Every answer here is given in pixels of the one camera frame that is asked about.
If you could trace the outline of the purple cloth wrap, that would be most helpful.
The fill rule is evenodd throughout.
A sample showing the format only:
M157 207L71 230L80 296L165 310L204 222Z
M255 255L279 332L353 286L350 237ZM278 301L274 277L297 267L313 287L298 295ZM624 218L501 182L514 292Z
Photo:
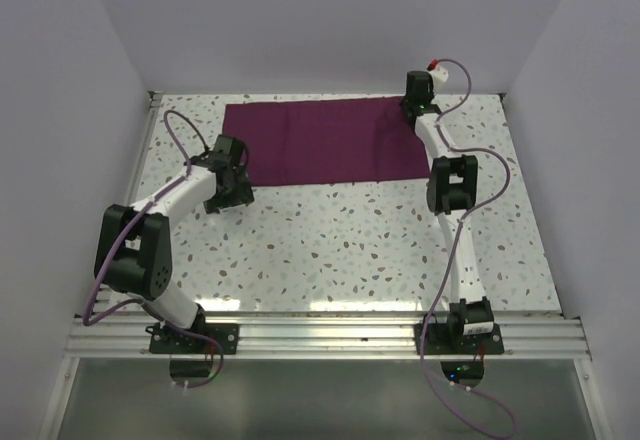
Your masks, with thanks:
M429 176L425 147L397 97L229 104L223 133L248 146L255 186Z

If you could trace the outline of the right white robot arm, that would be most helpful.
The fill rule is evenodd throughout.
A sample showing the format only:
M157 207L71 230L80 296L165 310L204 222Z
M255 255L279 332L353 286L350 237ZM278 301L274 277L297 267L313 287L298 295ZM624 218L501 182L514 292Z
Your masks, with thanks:
M440 60L407 73L400 102L406 122L430 160L428 210L442 230L448 260L432 306L416 327L416 350L425 355L470 354L489 339L494 315L479 277L472 229L466 222L477 205L479 163L457 147L443 124L436 91L449 78Z

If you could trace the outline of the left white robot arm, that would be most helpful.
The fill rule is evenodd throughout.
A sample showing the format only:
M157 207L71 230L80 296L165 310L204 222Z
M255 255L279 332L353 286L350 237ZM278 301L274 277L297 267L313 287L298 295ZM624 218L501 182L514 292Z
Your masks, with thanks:
M149 197L104 212L94 265L97 285L175 326L172 339L185 352L201 350L208 329L201 323L202 307L173 280L171 233L199 205L207 214L219 214L253 203L248 165L246 144L220 135Z

